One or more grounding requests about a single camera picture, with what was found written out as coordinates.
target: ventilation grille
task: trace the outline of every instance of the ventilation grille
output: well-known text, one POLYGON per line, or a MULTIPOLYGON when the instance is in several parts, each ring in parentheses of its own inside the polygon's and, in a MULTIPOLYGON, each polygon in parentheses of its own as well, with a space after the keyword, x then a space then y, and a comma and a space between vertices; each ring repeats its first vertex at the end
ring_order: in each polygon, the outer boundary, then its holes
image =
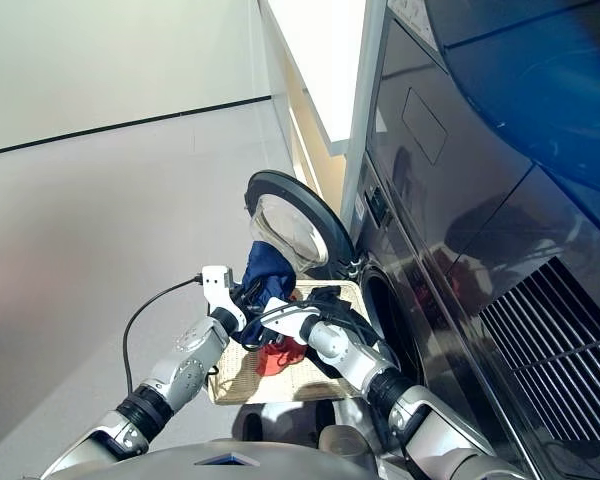
POLYGON ((480 312, 549 432, 600 440, 600 309, 553 258, 480 312))

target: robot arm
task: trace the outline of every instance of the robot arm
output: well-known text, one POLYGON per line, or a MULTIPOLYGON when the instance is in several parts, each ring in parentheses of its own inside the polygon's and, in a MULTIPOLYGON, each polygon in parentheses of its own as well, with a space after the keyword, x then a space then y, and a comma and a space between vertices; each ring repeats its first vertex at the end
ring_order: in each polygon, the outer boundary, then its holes
POLYGON ((352 331, 321 320, 312 308, 271 299, 262 325, 314 348, 388 421, 403 452, 432 480, 507 474, 525 478, 499 459, 487 439, 427 388, 402 375, 352 331))
POLYGON ((209 316, 196 321, 149 377, 70 446, 42 480, 73 478, 78 470, 83 473, 146 453, 171 417, 198 394, 229 335, 246 324, 243 312, 231 301, 229 268, 204 267, 202 282, 209 316))

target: black baseboard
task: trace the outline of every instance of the black baseboard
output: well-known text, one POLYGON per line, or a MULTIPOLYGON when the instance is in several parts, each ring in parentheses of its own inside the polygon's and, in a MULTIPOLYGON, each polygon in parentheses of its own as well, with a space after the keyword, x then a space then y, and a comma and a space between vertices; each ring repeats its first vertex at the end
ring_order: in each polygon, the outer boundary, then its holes
POLYGON ((265 100, 271 100, 271 95, 249 98, 247 100, 238 100, 237 102, 223 103, 221 105, 213 105, 211 107, 196 108, 194 110, 185 110, 184 112, 168 113, 166 115, 158 115, 156 117, 143 118, 141 120, 132 120, 130 122, 116 123, 115 125, 91 128, 89 130, 82 130, 81 132, 58 135, 57 137, 43 138, 42 140, 36 140, 34 142, 21 143, 19 145, 13 145, 12 147, 0 148, 0 153, 10 152, 20 148, 33 147, 35 145, 42 145, 43 143, 55 142, 56 140, 64 140, 65 138, 73 138, 81 135, 89 135, 91 133, 104 132, 107 130, 113 130, 114 128, 130 127, 132 125, 140 125, 141 123, 155 122, 157 120, 165 120, 167 118, 183 117, 185 115, 194 115, 196 113, 212 112, 214 110, 222 110, 224 108, 239 107, 241 105, 248 105, 250 103, 262 102, 265 100))

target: red cloth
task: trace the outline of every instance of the red cloth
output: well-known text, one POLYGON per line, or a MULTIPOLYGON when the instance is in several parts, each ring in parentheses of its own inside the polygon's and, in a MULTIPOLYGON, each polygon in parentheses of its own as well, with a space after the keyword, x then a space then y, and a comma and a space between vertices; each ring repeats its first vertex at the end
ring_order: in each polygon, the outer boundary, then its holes
POLYGON ((299 345, 293 338, 284 337, 281 344, 265 345, 258 350, 258 368, 256 373, 261 377, 277 375, 288 365, 301 362, 307 350, 306 345, 299 345))

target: grey floor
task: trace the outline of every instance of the grey floor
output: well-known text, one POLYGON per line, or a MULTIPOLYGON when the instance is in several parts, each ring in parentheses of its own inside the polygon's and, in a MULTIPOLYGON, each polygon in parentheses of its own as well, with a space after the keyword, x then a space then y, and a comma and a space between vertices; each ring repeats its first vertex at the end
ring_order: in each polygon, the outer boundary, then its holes
MULTIPOLYGON (((241 276, 263 168, 292 171, 270 102, 0 154, 0 479, 42 473, 124 397, 139 304, 205 264, 241 276)), ((136 382, 204 312, 190 287, 143 314, 136 382)), ((154 448, 229 437, 236 415, 201 394, 154 448)))

